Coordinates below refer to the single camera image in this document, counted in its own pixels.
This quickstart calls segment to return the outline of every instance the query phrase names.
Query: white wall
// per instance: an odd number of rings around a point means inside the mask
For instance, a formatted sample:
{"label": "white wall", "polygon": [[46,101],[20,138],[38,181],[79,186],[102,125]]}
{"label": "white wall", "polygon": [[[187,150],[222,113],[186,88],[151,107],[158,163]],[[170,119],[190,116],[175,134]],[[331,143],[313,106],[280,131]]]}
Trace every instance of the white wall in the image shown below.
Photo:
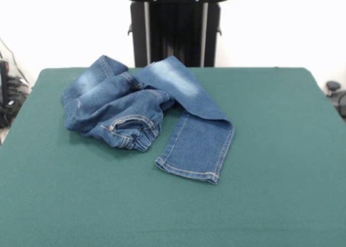
{"label": "white wall", "polygon": [[[1,0],[0,36],[32,81],[106,54],[134,66],[126,0]],[[346,87],[346,0],[222,3],[217,66],[302,66]]]}

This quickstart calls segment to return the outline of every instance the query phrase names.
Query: black stand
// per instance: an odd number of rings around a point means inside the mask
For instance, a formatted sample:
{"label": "black stand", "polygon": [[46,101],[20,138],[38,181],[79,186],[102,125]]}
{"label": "black stand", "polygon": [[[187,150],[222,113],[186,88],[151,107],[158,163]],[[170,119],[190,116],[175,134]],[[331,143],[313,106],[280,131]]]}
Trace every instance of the black stand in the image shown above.
{"label": "black stand", "polygon": [[131,5],[135,66],[174,55],[186,66],[214,66],[224,0],[134,0]]}

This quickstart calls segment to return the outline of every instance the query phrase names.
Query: black cable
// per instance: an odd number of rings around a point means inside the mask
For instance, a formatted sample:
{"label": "black cable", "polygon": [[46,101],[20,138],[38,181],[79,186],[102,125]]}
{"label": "black cable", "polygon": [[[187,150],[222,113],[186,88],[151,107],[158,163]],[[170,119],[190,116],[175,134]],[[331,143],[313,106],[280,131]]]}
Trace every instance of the black cable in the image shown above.
{"label": "black cable", "polygon": [[19,69],[18,65],[17,65],[17,62],[16,62],[16,59],[15,59],[15,55],[14,53],[10,50],[10,48],[7,47],[7,45],[5,44],[5,42],[1,39],[0,37],[0,41],[1,43],[4,45],[4,47],[11,53],[12,55],[12,59],[13,59],[13,63],[14,65],[16,66],[19,74],[21,74],[21,76],[23,77],[23,79],[29,84],[29,81],[26,79],[25,75],[22,73],[22,71]]}

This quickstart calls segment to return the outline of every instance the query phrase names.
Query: table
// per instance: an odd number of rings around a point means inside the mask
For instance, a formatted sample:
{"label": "table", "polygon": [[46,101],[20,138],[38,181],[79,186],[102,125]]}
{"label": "table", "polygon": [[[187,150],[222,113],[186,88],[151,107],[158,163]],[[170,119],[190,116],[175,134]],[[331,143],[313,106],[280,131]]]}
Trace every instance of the table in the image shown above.
{"label": "table", "polygon": [[299,68],[192,68],[236,133],[218,185],[63,128],[83,68],[45,69],[0,149],[0,246],[345,246],[346,126]]}

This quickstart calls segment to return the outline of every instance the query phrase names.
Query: denim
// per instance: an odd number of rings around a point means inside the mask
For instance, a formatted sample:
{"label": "denim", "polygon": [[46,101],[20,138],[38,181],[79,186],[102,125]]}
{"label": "denim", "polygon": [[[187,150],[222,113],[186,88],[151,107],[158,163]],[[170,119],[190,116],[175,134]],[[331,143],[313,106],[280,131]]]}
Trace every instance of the denim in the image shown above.
{"label": "denim", "polygon": [[101,56],[63,93],[65,127],[112,147],[147,151],[162,132],[165,110],[184,107],[156,165],[168,173],[217,184],[234,127],[174,56],[135,75]]}

